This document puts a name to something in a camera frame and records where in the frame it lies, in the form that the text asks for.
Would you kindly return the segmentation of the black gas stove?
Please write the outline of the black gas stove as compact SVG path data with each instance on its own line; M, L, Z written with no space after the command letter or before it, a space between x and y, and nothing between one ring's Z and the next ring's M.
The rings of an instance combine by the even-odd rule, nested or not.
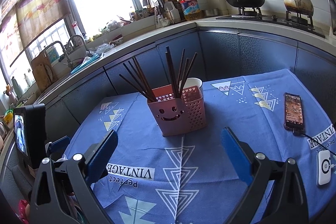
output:
M285 12L285 16L265 15L261 13L260 8L238 8L238 14L235 15L224 15L216 17L218 20L248 20L257 22L266 22L272 24L279 24L282 26L292 27L298 30L302 30L321 38L325 38L325 35L321 28L313 24L313 19L311 16L302 15L296 12Z

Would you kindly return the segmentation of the white power bank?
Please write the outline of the white power bank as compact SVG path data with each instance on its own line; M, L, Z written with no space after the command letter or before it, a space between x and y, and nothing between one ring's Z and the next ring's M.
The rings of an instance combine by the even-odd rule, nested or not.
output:
M317 155L317 185L323 186L331 180L331 156L328 150L319 151Z

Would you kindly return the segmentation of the black smartphone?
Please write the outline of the black smartphone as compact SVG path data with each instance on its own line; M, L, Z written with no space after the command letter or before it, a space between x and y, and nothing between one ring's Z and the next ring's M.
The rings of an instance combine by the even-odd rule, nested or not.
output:
M284 128L290 131L304 131L301 97L284 93Z

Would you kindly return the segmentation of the patterned roller blind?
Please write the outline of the patterned roller blind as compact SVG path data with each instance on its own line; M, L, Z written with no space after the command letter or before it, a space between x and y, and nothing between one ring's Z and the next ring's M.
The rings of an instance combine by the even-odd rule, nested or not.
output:
M70 14L68 0L19 0L1 23L1 51L12 66L43 32Z

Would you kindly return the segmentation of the blue patterned tablecloth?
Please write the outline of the blue patterned tablecloth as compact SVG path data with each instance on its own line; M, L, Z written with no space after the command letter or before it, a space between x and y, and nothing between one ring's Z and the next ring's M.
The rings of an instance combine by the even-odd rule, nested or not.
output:
M301 173L310 217L335 196L335 180L317 186L317 154L335 150L335 129L314 96L288 69L203 84L207 125L185 135L164 137L146 99L137 94L103 99L66 148L84 153L108 130L118 146L108 175L92 190L115 223L223 223L240 200L240 180L221 144L229 127L239 140L269 159L293 158ZM284 93L301 97L304 131L284 128Z

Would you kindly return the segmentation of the white spray bottle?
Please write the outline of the white spray bottle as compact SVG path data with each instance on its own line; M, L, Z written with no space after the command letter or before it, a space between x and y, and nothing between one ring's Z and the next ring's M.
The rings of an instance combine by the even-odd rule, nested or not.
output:
M80 28L79 28L78 23L76 21L72 22L72 28L75 32L75 39L76 39L78 45L83 46L84 42L85 42L84 36L83 36L82 32L80 31Z

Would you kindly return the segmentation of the white ceramic pot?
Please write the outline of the white ceramic pot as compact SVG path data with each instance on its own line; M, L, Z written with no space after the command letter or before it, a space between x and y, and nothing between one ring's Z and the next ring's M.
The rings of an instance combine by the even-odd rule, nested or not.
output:
M313 16L314 7L311 0L284 0L286 10L298 14Z

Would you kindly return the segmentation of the pink smiley utensil holder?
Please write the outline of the pink smiley utensil holder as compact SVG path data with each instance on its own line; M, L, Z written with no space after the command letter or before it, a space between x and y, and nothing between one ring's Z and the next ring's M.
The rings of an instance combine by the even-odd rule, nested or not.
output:
M206 127L205 103L198 86L183 89L173 97L171 85L153 90L155 102L148 102L151 113L164 137L186 134Z

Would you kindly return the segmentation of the wooden cutting board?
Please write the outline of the wooden cutting board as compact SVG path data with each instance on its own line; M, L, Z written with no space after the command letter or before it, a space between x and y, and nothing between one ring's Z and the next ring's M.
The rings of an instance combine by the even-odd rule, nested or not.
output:
M31 61L31 66L35 82L41 93L58 80L49 58L45 56L44 52L39 53L39 55Z

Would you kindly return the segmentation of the dark chopstick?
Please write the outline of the dark chopstick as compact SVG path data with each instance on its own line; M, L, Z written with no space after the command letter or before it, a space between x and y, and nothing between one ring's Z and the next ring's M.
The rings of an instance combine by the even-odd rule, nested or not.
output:
M183 67L184 57L185 57L185 49L183 48L181 59L180 59L180 64L179 64L178 77L177 77L177 87L178 88L179 88L180 80L182 76L182 67Z
M146 99L148 99L150 102L154 102L154 99L151 98L142 88L138 88L135 86L135 84L133 84L132 82L130 82L128 79L126 79L123 75L119 74L119 76L126 81L130 86L132 86L136 91L138 91L141 95L143 95Z
M183 90L183 85L184 85L183 83L184 83L184 80L185 80L185 77L186 77L187 70L189 68L189 63L190 63L190 59L186 58L185 67L183 69L182 79L181 79L181 82L180 82L180 89L179 89L179 96L180 97L182 95L182 90Z
M166 61L167 61L167 66L169 69L169 75L170 75L170 79L171 79L171 87L173 90L173 94L174 94L174 98L178 98L179 97L179 91L178 91L178 86L177 86L177 79L175 77L175 70L174 70L174 65L173 65L173 61L171 58L171 53L170 53L170 48L169 46L166 47Z
M145 87L146 87L146 90L148 91L148 93L150 94L151 98L154 99L154 102L157 102L157 98L155 97L148 81L147 81L147 78L145 77L145 74L143 73L143 70L139 64L139 62L137 61L137 59L135 57L132 57L132 60L135 64L135 66L137 67L137 70L139 72L139 74L141 75L141 78L142 78L142 82L144 83Z
M185 82L186 82L186 80L187 80L187 78L188 78L188 76L189 76L189 74L190 74L190 72L191 72L191 69L192 69L192 67L193 67L193 65L194 65L194 62L195 62L195 59L197 58L197 55L198 55L198 53L195 52L193 58L190 60L189 68L188 68L188 70L187 70L186 77L185 77L185 80L184 80L184 83L183 83L183 84L185 84Z
M141 92L143 95L145 95L150 102L155 102L156 101L155 95L151 92L151 89L147 87L143 78L138 74L138 72L134 69L134 67L131 66L131 69L134 70L134 72L132 72L125 63L123 63L123 66L130 74L131 78L137 84L138 91Z
M130 65L131 69L134 71L134 73L137 75L137 79L139 79L139 86L142 87L144 93L149 97L151 102L156 102L157 99L138 63L136 58L132 58L132 61L128 61L128 64Z

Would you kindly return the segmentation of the white plastic jug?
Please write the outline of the white plastic jug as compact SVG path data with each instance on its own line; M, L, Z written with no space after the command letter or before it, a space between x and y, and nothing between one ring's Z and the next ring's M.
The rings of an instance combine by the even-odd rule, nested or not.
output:
M165 10L169 12L173 23L179 23L181 21L179 11L175 7L172 1L165 0L164 7L165 7Z

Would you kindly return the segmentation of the cooking oil bottle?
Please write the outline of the cooking oil bottle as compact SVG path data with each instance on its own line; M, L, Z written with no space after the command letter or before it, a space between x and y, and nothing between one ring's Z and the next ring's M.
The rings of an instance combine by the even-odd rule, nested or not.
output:
M197 0L179 0L185 20L197 20L202 18L202 12Z

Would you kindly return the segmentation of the steel kitchen faucet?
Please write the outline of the steel kitchen faucet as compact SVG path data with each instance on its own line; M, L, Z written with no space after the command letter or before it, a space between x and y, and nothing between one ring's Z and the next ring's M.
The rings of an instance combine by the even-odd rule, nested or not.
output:
M43 55L48 58L51 64L59 61L60 58L63 57L67 61L67 66L74 69L74 63L61 41L55 41L46 46L43 50Z

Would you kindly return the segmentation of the white paper cup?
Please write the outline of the white paper cup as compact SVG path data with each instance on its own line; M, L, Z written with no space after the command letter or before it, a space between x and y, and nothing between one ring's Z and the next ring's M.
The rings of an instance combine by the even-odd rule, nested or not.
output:
M190 77L187 78L185 84L184 84L184 89L190 88L192 86L197 86L200 90L202 89L203 82L201 79L195 78L195 77Z

